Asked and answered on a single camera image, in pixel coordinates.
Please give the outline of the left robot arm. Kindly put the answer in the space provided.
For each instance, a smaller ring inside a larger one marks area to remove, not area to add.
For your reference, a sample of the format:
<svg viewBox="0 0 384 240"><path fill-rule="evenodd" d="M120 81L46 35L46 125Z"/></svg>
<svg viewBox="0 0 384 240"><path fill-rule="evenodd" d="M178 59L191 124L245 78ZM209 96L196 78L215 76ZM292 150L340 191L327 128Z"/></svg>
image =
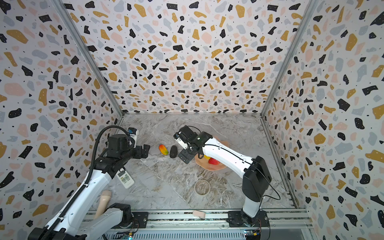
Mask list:
<svg viewBox="0 0 384 240"><path fill-rule="evenodd" d="M92 156L87 177L64 207L42 228L34 228L29 240L96 240L111 228L132 227L136 221L130 205L112 204L106 212L81 228L84 217L110 181L131 159L145 159L150 146L138 146L135 138L118 134L109 137L108 147Z"/></svg>

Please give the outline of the dark fake avocado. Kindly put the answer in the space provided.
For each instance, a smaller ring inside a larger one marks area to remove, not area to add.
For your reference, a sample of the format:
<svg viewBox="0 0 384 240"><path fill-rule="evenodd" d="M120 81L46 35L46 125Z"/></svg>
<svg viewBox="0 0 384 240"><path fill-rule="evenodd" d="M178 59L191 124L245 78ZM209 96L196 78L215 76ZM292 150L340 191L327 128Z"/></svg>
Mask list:
<svg viewBox="0 0 384 240"><path fill-rule="evenodd" d="M169 153L169 156L171 159L175 159L178 155L178 148L176 145L173 145L171 147L171 150L170 150L170 153Z"/></svg>

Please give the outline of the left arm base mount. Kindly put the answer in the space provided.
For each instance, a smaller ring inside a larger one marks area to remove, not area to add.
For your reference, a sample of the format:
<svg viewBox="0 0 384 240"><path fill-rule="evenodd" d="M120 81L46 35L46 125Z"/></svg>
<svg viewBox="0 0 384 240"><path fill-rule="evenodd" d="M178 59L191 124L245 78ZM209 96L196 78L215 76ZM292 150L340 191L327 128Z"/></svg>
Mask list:
<svg viewBox="0 0 384 240"><path fill-rule="evenodd" d="M149 212L132 212L130 216L123 215L122 221L112 229L136 230L145 229L149 219Z"/></svg>

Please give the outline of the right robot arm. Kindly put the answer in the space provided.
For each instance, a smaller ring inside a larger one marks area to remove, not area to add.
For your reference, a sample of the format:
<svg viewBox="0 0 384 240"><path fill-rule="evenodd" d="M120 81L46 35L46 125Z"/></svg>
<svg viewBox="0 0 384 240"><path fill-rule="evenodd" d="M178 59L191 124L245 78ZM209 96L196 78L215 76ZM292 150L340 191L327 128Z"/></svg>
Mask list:
<svg viewBox="0 0 384 240"><path fill-rule="evenodd" d="M242 179L242 191L245 203L243 215L253 219L258 214L265 191L269 188L272 177L265 160L257 156L251 158L242 155L220 143L212 135L195 133L189 126L183 126L174 134L174 139L183 148L178 157L189 164L195 156L211 157L235 172Z"/></svg>

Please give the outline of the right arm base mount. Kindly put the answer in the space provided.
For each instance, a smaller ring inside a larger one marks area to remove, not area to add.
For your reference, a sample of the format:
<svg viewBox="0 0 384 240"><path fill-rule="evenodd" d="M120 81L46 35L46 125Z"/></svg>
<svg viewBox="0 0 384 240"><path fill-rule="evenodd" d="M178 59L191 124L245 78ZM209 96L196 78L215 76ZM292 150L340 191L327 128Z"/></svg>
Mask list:
<svg viewBox="0 0 384 240"><path fill-rule="evenodd" d="M246 215L242 210L229 211L226 222L229 223L231 228L235 228L235 227L259 228L259 227L270 226L267 213L263 210L258 211L256 216L253 218Z"/></svg>

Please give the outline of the red fake strawberry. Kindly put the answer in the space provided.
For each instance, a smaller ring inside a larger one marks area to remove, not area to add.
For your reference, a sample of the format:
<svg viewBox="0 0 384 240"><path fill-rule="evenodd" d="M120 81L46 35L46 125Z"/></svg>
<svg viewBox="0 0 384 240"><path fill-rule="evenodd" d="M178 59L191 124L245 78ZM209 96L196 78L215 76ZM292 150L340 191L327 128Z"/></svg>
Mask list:
<svg viewBox="0 0 384 240"><path fill-rule="evenodd" d="M217 166L217 165L220 164L220 162L219 162L218 160L214 159L214 158L210 158L209 161L208 161L208 163L209 163L210 165L214 165L214 166Z"/></svg>

